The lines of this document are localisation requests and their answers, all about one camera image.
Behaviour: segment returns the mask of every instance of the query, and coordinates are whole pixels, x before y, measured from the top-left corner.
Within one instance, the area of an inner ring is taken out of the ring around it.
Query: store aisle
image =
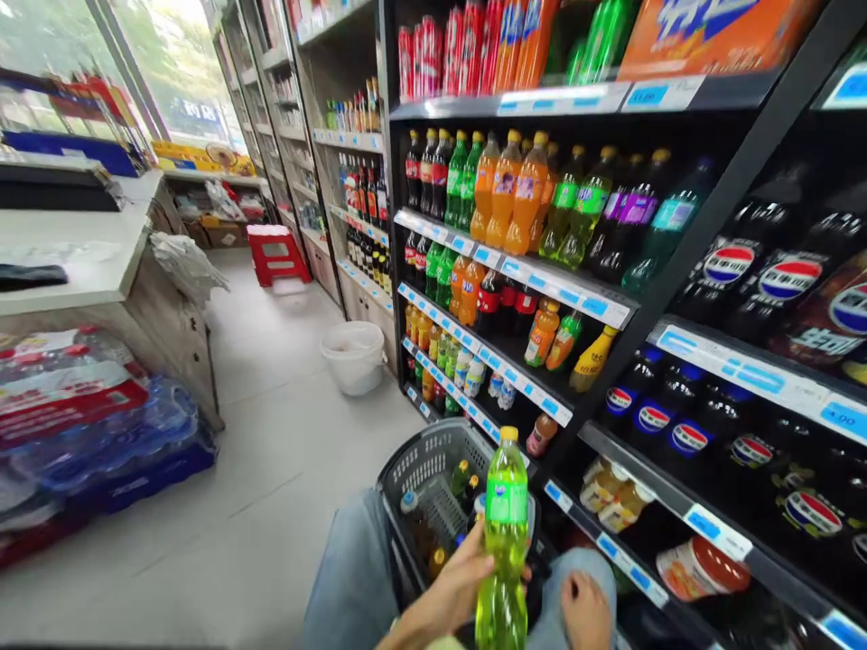
[[[212,260],[232,283],[208,314],[216,468],[0,572],[0,641],[298,647],[334,510],[424,426],[390,379],[340,395],[319,339],[341,316],[317,284],[275,298],[246,249]]]

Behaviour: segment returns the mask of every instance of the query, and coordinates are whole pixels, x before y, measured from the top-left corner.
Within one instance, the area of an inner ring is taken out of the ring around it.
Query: orange cardboard box
[[[786,63],[819,0],[644,0],[617,79],[724,75]]]

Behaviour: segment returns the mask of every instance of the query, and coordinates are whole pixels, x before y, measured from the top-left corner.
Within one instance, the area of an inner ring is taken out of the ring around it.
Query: hand
[[[560,603],[572,650],[611,648],[611,611],[596,580],[573,571],[560,588]]]

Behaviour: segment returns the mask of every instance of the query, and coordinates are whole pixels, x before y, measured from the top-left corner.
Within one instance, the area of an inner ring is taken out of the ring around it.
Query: white bucket
[[[358,397],[379,385],[385,341],[382,330],[364,320],[336,325],[322,337],[322,356],[344,395]]]

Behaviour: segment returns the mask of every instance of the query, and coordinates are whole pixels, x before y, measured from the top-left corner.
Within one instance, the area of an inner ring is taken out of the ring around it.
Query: person's leg
[[[542,613],[527,640],[527,650],[569,650],[560,605],[560,589],[572,571],[583,571],[599,583],[611,610],[611,647],[614,647],[617,620],[617,588],[608,561],[594,549],[572,549],[551,565],[551,576],[542,590]]]
[[[368,650],[382,640],[399,614],[389,557],[386,510],[369,489],[331,523],[304,614],[304,648]]]

